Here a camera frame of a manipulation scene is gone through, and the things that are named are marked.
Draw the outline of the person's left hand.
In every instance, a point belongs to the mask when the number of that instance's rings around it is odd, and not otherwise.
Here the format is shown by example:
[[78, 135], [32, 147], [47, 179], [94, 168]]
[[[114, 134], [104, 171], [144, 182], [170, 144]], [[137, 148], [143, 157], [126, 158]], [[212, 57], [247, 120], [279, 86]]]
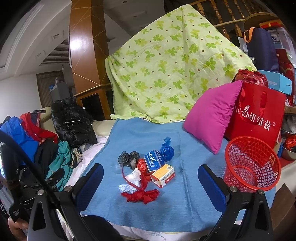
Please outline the person's left hand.
[[23, 230], [27, 230], [29, 227], [29, 224], [22, 219], [18, 219], [16, 222], [14, 222], [10, 217], [8, 218], [8, 226], [11, 231], [11, 233], [14, 235], [14, 237], [18, 241], [27, 241], [27, 236], [25, 235]]

